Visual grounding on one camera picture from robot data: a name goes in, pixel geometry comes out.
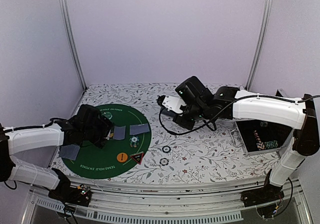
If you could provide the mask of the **clear dealer button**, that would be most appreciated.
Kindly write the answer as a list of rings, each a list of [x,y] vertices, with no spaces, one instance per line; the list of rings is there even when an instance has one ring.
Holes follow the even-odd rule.
[[[113,117],[112,113],[111,113],[111,112],[108,112],[108,111],[103,112],[102,115],[103,115],[104,117],[106,117],[107,119],[109,119],[109,120],[111,120],[112,117]]]

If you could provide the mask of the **orange big blind button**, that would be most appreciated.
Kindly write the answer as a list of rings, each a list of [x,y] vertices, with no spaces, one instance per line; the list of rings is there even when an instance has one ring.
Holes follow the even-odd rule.
[[[128,154],[125,152],[121,152],[116,157],[119,163],[125,163],[128,160]]]

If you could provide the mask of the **green white chip stack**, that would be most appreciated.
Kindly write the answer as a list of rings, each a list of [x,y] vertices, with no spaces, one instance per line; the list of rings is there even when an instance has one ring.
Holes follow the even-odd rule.
[[[130,144],[130,146],[131,146],[132,148],[137,148],[138,145],[139,145],[139,138],[138,138],[137,136],[131,137],[129,144]]]

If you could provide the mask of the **black white poker chip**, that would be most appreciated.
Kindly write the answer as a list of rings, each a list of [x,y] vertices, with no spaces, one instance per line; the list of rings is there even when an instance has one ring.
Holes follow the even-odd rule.
[[[169,152],[171,151],[171,148],[170,148],[169,146],[163,146],[163,147],[162,147],[162,151],[163,151],[164,153],[169,153]]]

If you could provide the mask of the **black red triangular chip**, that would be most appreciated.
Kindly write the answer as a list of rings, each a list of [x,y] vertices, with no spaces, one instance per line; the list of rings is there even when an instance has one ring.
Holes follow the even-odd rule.
[[[142,163],[143,157],[144,157],[144,152],[135,153],[130,156],[130,158],[139,165]]]

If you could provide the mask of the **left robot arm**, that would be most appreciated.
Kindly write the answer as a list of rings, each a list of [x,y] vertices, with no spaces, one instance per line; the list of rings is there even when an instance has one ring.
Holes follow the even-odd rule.
[[[63,204],[88,207],[92,192],[84,184],[72,187],[57,168],[43,168],[16,158],[19,152],[58,147],[63,159],[74,161],[84,142],[103,148],[114,124],[92,105],[83,104],[70,119],[53,117],[48,124],[0,128],[0,180],[18,181],[49,190]]]

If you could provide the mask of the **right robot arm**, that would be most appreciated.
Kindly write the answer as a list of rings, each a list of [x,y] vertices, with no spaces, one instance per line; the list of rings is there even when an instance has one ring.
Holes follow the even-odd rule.
[[[192,76],[166,96],[163,105],[174,112],[173,121],[191,131],[197,121],[235,120],[249,152],[286,146],[278,163],[267,173],[261,188],[244,191],[247,207],[284,197],[283,185],[308,156],[318,152],[320,138],[314,98],[285,98],[222,86],[215,93]]]

